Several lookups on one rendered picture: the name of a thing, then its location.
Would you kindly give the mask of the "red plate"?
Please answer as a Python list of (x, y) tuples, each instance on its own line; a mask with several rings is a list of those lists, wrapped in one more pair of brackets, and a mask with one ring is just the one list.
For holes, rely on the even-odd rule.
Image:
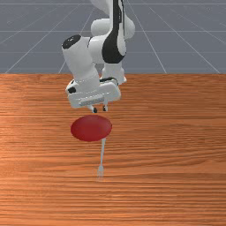
[(112, 130), (112, 123), (98, 115), (87, 115), (75, 120), (71, 126), (71, 134), (76, 139), (93, 142), (105, 139)]

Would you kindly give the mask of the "silver fork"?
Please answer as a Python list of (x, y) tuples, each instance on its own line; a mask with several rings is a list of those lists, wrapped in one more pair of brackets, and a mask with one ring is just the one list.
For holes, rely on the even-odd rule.
[(100, 165), (97, 170), (98, 177), (103, 177), (103, 175), (104, 175), (103, 157), (104, 157), (105, 144), (106, 144), (106, 138), (102, 139), (101, 161), (100, 161)]

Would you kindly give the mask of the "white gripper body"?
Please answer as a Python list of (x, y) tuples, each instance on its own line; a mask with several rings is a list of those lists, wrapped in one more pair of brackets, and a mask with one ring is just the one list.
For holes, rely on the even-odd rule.
[(103, 103), (107, 106), (109, 102), (117, 101), (121, 98), (121, 92), (117, 80), (113, 77), (100, 79), (100, 85), (93, 91), (88, 91), (86, 87), (80, 86), (74, 79), (65, 89), (68, 100), (73, 108), (88, 107), (94, 104)]

